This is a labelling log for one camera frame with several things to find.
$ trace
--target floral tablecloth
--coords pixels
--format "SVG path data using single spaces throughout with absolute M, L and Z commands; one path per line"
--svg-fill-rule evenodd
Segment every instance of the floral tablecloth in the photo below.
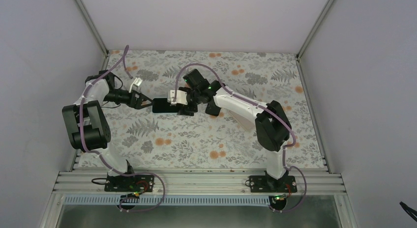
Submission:
M 111 51 L 108 67 L 121 54 Z M 178 71 L 196 62 L 212 67 L 225 84 L 247 97 L 281 103 L 297 135 L 297 144 L 287 151 L 288 164 L 324 167 L 293 54 L 133 50 L 126 56 L 128 71 L 144 80 L 141 92 L 150 98 L 166 97 Z M 195 68 L 209 82 L 215 79 L 210 71 Z M 122 65 L 114 73 L 128 81 Z M 181 78 L 179 86 L 185 85 Z M 265 168 L 266 150 L 257 142 L 255 128 L 245 131 L 227 110 L 213 117 L 204 113 L 205 107 L 199 105 L 194 116 L 153 114 L 151 108 L 125 105 L 103 109 L 112 131 L 110 145 L 134 167 Z M 101 164 L 83 154 L 79 167 Z

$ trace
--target black mounting plate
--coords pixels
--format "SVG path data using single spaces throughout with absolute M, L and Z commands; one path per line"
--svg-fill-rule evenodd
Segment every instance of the black mounting plate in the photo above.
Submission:
M 143 184 L 138 182 L 145 181 L 148 184 L 148 189 L 145 192 L 152 192 L 154 185 L 153 175 L 136 175 L 136 176 L 107 176 L 107 181 L 104 186 L 106 192 L 138 192 L 143 190 Z
M 288 188 L 285 184 L 290 186 L 291 193 L 297 192 L 297 185 L 295 183 L 296 178 L 294 176 L 286 176 L 283 178 L 283 183 L 274 188 L 270 188 L 267 183 L 267 177 L 265 175 L 251 175 L 249 176 L 250 192 L 251 193 L 288 193 Z

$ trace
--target perforated metal strip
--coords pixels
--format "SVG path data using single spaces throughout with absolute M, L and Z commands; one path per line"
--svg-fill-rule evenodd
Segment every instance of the perforated metal strip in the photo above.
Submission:
M 68 205 L 118 205 L 120 195 L 65 195 Z M 161 196 L 142 195 L 129 199 L 129 205 L 155 205 Z M 268 196 L 184 196 L 168 195 L 161 205 L 170 206 L 267 206 Z

